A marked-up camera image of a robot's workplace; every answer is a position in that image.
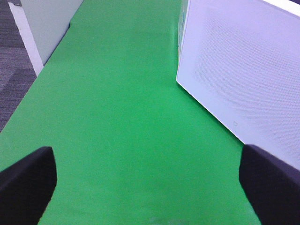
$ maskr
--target gray carpet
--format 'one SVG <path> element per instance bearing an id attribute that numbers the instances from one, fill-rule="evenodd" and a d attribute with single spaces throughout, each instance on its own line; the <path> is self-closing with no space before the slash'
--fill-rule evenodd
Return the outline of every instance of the gray carpet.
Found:
<path id="1" fill-rule="evenodd" d="M 7 0 L 0 0 L 0 131 L 36 78 Z"/>

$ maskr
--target white wall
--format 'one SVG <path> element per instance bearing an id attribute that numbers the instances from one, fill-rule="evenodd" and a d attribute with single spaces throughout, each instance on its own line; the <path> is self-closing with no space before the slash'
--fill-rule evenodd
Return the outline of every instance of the white wall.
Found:
<path id="1" fill-rule="evenodd" d="M 21 0 L 43 64 L 68 29 L 83 0 Z"/>

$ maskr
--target mesh pattern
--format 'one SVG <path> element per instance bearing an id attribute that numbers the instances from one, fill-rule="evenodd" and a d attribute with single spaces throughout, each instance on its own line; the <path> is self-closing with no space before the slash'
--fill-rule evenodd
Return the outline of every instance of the mesh pattern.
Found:
<path id="1" fill-rule="evenodd" d="M 194 78 L 299 165 L 299 54 L 213 9 L 202 32 Z"/>

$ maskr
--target green cloth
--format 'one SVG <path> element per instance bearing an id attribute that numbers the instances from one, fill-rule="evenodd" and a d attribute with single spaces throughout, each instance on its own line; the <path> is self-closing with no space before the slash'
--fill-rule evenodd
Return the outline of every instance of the green cloth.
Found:
<path id="1" fill-rule="evenodd" d="M 0 169 L 52 146 L 41 225 L 255 225 L 242 143 L 175 81 L 180 0 L 86 0 L 0 134 Z"/>

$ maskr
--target white panel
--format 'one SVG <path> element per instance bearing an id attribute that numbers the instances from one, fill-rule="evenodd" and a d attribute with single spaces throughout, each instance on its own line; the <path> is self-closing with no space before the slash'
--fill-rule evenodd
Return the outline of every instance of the white panel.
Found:
<path id="1" fill-rule="evenodd" d="M 191 0 L 187 16 L 178 83 L 300 170 L 300 18 L 261 0 Z"/>
<path id="2" fill-rule="evenodd" d="M 83 0 L 21 0 L 37 49 L 45 64 Z"/>
<path id="3" fill-rule="evenodd" d="M 15 23 L 19 29 L 20 35 L 24 42 L 25 48 L 27 50 L 27 54 L 30 58 L 30 61 L 34 68 L 34 71 L 36 72 L 36 75 L 38 76 L 39 73 L 44 68 L 44 65 L 43 65 L 41 57 L 38 53 L 38 48 L 36 46 L 33 35 L 31 33 L 24 10 L 22 7 L 15 6 L 11 2 L 9 2 L 8 4 L 9 4 L 10 10 L 14 16 Z"/>

